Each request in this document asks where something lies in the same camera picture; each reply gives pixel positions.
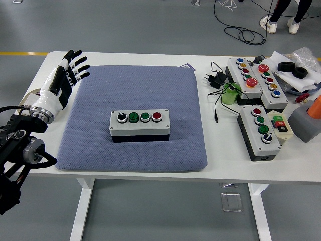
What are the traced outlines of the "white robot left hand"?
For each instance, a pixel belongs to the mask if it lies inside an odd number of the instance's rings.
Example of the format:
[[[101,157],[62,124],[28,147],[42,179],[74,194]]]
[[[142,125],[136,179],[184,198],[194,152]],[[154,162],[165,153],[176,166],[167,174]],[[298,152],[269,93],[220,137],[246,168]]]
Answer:
[[[67,106],[72,88],[90,75],[87,72],[89,65],[78,67],[87,60],[87,57],[81,57],[81,54],[81,50],[67,52],[47,77],[40,89],[40,98],[30,109],[30,115],[43,115],[48,119],[54,119],[56,114]]]

